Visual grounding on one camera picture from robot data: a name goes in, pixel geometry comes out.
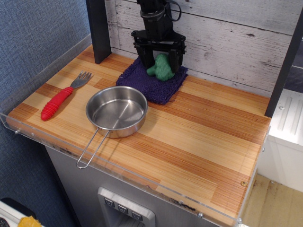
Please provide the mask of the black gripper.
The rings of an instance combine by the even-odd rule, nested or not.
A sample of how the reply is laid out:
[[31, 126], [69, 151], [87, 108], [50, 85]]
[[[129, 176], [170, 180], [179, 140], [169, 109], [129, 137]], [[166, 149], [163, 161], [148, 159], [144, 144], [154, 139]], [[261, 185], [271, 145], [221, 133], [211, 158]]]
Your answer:
[[169, 63], [173, 73], [179, 70], [183, 63], [186, 37], [173, 30], [173, 22], [179, 20], [172, 17], [170, 10], [155, 12], [140, 11], [144, 21], [144, 30], [133, 31], [134, 47], [143, 66], [149, 69], [155, 64], [153, 52], [169, 53]]

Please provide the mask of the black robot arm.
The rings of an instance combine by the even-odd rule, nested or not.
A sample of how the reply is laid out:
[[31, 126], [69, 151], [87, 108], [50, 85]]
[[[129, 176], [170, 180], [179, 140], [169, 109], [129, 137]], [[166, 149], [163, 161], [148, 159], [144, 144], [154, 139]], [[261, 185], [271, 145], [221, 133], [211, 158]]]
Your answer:
[[172, 72], [183, 62], [186, 37], [173, 30], [173, 22], [182, 15], [180, 5], [173, 0], [138, 0], [145, 29], [133, 31], [134, 47], [146, 69], [155, 64], [154, 51], [166, 52]]

